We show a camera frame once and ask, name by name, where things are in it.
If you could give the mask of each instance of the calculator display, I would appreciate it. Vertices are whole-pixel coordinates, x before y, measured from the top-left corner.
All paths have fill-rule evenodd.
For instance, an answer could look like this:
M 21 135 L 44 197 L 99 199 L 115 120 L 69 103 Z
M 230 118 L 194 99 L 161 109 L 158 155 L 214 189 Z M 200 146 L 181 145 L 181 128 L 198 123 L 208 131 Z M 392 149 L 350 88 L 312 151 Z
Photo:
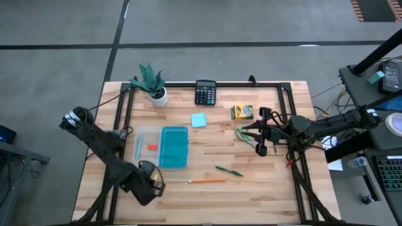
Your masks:
M 197 85 L 215 86 L 213 82 L 197 82 Z

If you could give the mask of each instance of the potted plant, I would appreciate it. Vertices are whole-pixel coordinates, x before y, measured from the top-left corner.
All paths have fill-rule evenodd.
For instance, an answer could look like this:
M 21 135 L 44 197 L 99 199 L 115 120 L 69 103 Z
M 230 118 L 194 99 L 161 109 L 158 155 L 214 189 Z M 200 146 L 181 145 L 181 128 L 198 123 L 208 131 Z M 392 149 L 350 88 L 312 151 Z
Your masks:
M 155 75 L 149 63 L 146 68 L 140 64 L 139 69 L 141 70 L 143 81 L 139 82 L 137 77 L 134 76 L 134 79 L 130 80 L 132 85 L 149 93 L 149 98 L 154 106 L 164 106 L 168 102 L 168 92 L 164 88 L 165 81 L 161 78 L 161 71 Z

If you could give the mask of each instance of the tape roll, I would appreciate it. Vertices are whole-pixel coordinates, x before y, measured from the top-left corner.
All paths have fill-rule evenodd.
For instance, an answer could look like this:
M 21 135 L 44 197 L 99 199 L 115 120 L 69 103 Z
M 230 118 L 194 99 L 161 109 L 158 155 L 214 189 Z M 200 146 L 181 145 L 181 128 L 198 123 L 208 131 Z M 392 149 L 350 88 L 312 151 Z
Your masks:
M 387 116 L 385 125 L 393 134 L 402 136 L 402 113 L 392 113 Z

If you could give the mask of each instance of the metal bracket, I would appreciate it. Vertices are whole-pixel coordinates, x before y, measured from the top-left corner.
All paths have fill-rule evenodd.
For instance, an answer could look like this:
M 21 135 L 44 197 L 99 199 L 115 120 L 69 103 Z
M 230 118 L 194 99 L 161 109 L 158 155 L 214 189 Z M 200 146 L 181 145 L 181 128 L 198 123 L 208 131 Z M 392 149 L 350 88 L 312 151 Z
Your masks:
M 127 91 L 131 86 L 131 83 L 127 82 L 127 83 L 122 83 L 120 86 L 120 92 L 124 92 Z
M 291 92 L 291 85 L 289 82 L 281 82 L 282 89 Z
M 252 82 L 254 87 L 257 87 L 257 86 L 258 86 L 258 83 L 257 83 L 257 81 L 256 81 L 256 78 L 254 78 L 254 75 L 250 75 L 248 81 L 249 81 L 249 82 Z

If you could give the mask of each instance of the clear plastic container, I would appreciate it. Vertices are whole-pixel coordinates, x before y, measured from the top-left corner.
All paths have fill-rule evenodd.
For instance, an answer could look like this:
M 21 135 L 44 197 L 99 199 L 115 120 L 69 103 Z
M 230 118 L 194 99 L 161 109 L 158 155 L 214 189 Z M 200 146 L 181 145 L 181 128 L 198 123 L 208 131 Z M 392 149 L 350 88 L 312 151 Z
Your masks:
M 347 165 L 350 168 L 357 168 L 357 167 L 365 166 L 366 164 L 367 164 L 367 158 L 364 156 L 349 160 L 347 162 Z
M 132 162 L 138 165 L 141 160 L 147 160 L 158 165 L 158 156 L 161 147 L 161 126 L 139 126 L 136 130 L 136 137 L 133 147 Z M 148 145 L 154 144 L 158 149 L 148 149 Z

